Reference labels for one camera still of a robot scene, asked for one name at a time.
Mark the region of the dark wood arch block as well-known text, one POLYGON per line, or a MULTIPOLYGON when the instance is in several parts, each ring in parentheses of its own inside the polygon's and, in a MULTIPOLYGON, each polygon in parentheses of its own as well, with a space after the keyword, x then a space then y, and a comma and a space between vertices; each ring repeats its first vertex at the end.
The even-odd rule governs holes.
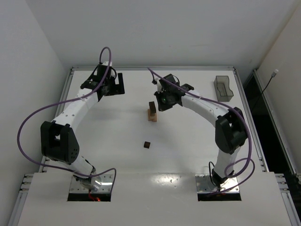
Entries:
POLYGON ((149 102, 149 115, 150 117, 154 117, 156 114, 156 106, 155 106, 155 102, 151 101, 149 102))

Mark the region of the light wood plank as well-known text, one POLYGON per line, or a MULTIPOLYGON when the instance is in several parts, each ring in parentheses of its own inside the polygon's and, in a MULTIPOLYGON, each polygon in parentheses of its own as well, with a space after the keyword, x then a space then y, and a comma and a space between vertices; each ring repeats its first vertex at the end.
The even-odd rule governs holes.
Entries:
POLYGON ((153 122, 157 122, 157 114, 154 114, 152 117, 151 117, 151 120, 153 122))

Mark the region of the clear grey plastic bin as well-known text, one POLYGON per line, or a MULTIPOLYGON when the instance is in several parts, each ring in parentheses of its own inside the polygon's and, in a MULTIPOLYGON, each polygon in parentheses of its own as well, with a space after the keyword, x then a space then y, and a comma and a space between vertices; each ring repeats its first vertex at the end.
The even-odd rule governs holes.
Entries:
POLYGON ((229 102, 234 93, 230 89, 230 79, 228 76, 216 76, 214 80, 214 89, 219 102, 229 102))

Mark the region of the small dark wood cube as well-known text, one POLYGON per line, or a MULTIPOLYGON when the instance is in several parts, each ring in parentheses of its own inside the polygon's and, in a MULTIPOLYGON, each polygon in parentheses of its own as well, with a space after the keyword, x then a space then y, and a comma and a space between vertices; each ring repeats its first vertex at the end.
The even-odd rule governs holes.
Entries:
POLYGON ((143 147, 146 148, 146 149, 149 149, 150 145, 151 145, 150 142, 145 141, 143 147))

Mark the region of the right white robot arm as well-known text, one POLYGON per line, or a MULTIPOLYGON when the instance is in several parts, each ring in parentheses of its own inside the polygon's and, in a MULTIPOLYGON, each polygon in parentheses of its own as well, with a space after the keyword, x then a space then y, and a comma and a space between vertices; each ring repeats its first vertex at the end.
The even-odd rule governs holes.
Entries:
POLYGON ((190 109, 206 119, 215 128, 215 143, 219 148, 216 164, 211 170, 211 183, 220 188, 234 174, 233 163, 247 139, 245 126, 241 119, 228 107, 220 107, 205 101, 193 86, 185 83, 180 85, 172 74, 163 79, 153 79, 157 86, 154 93, 158 110, 163 112, 174 105, 190 109))

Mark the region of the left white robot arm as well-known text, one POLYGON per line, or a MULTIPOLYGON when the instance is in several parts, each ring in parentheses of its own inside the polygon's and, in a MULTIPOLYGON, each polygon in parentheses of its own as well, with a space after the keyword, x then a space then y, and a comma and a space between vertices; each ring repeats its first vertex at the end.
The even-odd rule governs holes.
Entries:
POLYGON ((124 93, 122 74, 117 73, 111 63, 100 63, 81 84, 76 99, 60 115, 51 122, 43 122, 40 127, 42 155, 71 170, 76 180, 87 189, 97 190, 101 178, 96 175, 95 167, 79 154, 76 129, 102 97, 124 93))

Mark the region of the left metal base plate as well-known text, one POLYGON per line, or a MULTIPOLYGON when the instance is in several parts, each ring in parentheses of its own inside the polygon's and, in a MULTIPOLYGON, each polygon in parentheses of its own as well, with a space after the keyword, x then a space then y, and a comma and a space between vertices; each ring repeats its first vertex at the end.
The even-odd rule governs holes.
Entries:
POLYGON ((112 189, 113 174, 102 174, 91 179, 73 176, 70 183, 71 194, 109 194, 112 189))

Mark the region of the metal base plate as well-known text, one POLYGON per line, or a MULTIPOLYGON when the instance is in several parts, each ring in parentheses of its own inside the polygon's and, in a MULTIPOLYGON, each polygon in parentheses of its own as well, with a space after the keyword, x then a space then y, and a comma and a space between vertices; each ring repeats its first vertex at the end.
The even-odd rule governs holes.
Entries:
POLYGON ((70 183, 71 194, 109 194, 112 189, 113 174, 102 174, 91 179, 73 176, 70 183))
POLYGON ((220 187, 211 182, 209 174, 196 174, 195 180, 198 194, 210 194, 219 191, 226 194, 238 194, 240 192, 237 178, 228 178, 220 187))

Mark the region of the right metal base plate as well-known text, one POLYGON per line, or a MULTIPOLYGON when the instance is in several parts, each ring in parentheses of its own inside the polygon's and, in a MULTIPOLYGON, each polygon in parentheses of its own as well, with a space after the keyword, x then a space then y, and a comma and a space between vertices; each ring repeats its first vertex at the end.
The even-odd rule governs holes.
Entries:
POLYGON ((195 180, 198 194, 210 194, 219 191, 226 194, 238 194, 240 192, 237 178, 228 178, 220 187, 211 182, 209 174, 196 174, 195 180))

